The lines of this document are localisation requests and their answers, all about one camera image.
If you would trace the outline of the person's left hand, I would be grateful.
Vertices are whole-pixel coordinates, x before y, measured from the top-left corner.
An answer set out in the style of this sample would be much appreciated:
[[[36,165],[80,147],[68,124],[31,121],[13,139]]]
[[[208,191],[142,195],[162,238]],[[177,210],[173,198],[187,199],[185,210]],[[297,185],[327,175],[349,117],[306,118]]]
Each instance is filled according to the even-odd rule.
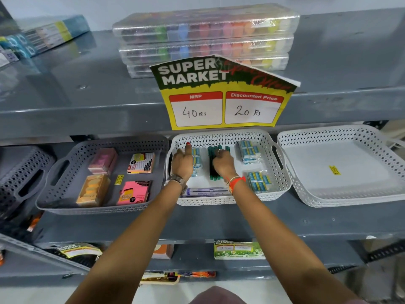
[[[178,149],[173,156],[172,173],[181,177],[186,183],[192,176],[194,170],[194,159],[192,155],[192,145],[187,142],[185,149]]]

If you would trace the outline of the bunch of green markers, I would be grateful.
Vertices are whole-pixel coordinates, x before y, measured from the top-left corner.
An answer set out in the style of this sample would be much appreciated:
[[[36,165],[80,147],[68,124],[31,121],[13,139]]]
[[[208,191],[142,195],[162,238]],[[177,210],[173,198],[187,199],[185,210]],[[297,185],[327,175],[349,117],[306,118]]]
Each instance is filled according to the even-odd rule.
[[[211,180],[217,181],[223,179],[215,170],[213,166],[213,159],[216,157],[216,150],[223,149],[221,145],[209,146],[208,155],[209,155],[209,176]]]

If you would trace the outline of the person's left forearm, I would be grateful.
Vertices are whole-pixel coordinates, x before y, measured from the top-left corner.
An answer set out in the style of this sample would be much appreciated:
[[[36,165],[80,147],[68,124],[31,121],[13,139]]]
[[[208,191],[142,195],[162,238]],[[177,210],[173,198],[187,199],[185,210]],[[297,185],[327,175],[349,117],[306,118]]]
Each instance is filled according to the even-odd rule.
[[[65,304],[131,304],[182,190],[181,184],[169,181],[104,251]]]

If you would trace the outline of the clear pen packet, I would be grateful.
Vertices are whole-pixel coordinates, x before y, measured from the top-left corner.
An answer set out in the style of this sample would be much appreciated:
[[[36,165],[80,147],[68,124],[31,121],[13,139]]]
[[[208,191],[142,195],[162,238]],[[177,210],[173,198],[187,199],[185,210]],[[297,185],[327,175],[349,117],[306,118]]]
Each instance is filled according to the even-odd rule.
[[[230,195],[231,193],[225,187],[187,188],[182,193],[181,198],[218,197]]]

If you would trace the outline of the yellow pink sticky note pack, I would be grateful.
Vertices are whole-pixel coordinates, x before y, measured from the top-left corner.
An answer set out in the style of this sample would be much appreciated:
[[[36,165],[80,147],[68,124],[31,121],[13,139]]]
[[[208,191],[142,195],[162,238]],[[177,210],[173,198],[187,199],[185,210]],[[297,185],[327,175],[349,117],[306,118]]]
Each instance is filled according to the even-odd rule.
[[[154,152],[135,153],[127,168],[128,174],[151,174],[155,163]]]

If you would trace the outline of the green price sign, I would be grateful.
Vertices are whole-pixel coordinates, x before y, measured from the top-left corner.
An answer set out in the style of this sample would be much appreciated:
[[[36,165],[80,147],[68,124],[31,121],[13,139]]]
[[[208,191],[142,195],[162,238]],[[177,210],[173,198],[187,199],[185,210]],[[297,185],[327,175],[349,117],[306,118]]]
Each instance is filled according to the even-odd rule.
[[[215,260],[265,260],[258,242],[214,241]]]

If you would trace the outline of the clear case of coloured markers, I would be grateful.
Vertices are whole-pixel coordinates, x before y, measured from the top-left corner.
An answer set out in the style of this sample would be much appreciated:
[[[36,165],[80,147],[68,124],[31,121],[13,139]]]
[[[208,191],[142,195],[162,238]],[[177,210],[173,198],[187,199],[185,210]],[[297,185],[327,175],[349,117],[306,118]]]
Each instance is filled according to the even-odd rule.
[[[112,26],[127,44],[291,35],[300,15],[279,4],[134,13]]]
[[[257,69],[273,72],[283,71],[286,69],[289,55],[286,53],[280,56],[259,56],[259,57],[243,57],[239,60],[233,59],[233,61],[255,67]],[[150,66],[147,65],[126,65],[127,71],[131,78],[150,78],[153,77],[153,73],[150,70]]]
[[[281,56],[291,50],[294,35],[261,35],[244,38],[214,40],[190,40],[119,48],[123,63],[127,65],[154,65],[189,57],[217,54],[238,60],[239,58]]]

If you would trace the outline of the orange white box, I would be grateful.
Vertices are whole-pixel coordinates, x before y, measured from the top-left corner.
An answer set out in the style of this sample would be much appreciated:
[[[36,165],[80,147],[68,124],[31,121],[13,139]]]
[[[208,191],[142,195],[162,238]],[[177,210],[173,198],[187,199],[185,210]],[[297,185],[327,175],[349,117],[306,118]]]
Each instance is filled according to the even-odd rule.
[[[151,258],[170,260],[173,255],[174,248],[174,244],[157,244]]]

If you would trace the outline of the pink sticky note block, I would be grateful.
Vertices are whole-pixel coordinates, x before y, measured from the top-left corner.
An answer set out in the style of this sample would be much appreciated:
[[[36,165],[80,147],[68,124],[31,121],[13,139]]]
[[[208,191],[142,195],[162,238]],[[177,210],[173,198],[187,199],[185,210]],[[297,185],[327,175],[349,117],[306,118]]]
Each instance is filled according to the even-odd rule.
[[[97,150],[88,170],[92,174],[111,175],[117,163],[118,153],[115,148],[102,148]]]

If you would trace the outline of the orange flat packet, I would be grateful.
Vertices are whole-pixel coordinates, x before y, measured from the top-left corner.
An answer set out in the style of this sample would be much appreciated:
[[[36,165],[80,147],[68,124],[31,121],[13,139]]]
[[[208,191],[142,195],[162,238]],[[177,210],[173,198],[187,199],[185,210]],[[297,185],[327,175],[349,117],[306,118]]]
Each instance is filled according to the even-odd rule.
[[[187,278],[214,278],[216,271],[179,271],[175,272],[175,276]]]

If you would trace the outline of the empty white perforated basket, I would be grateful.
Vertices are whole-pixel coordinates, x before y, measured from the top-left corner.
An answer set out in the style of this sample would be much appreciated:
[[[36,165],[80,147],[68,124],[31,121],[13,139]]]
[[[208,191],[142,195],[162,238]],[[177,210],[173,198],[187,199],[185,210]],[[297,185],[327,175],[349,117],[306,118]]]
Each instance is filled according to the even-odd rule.
[[[330,126],[284,131],[277,144],[292,186],[313,208],[377,204],[405,200],[405,160],[389,138],[363,125]],[[341,175],[334,175],[335,165]]]

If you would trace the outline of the grey perforated plastic basket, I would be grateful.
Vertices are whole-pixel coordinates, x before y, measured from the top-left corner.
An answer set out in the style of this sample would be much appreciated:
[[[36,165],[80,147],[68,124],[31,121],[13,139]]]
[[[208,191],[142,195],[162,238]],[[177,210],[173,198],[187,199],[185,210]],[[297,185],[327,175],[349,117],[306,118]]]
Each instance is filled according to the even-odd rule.
[[[165,180],[165,158],[169,151],[169,139],[159,134],[132,137],[116,137],[84,141],[76,144],[68,154],[49,170],[45,186],[36,200],[36,207],[57,215],[96,215],[142,211],[160,192]],[[87,176],[88,166],[97,150],[115,148],[118,159],[109,175],[110,185],[101,207],[83,208],[76,199]],[[130,159],[135,153],[154,152],[155,163],[151,174],[128,174]],[[118,175],[124,174],[121,185],[114,186]],[[146,203],[117,205],[119,193],[125,182],[150,180],[149,198]]]

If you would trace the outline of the dark grey perforated basket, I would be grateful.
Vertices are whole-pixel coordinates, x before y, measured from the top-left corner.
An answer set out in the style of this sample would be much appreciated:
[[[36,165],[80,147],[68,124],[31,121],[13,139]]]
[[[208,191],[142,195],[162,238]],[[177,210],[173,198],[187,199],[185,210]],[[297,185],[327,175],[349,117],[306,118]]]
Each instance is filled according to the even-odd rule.
[[[54,163],[52,155],[34,145],[0,147],[0,219],[39,191]]]

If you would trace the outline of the blue yellow marker box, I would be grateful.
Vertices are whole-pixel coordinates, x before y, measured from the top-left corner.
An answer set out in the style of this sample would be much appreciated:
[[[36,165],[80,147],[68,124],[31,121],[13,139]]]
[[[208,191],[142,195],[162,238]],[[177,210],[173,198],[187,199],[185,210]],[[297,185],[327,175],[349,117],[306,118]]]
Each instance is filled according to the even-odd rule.
[[[32,58],[90,31],[83,15],[44,18],[23,31],[27,57]]]

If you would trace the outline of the blue patterned packet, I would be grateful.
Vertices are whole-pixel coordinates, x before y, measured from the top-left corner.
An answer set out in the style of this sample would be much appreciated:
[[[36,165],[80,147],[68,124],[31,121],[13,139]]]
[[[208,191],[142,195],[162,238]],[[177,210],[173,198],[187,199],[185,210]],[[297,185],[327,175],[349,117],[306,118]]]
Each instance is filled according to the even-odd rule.
[[[16,36],[0,36],[0,68],[31,57],[32,54]]]

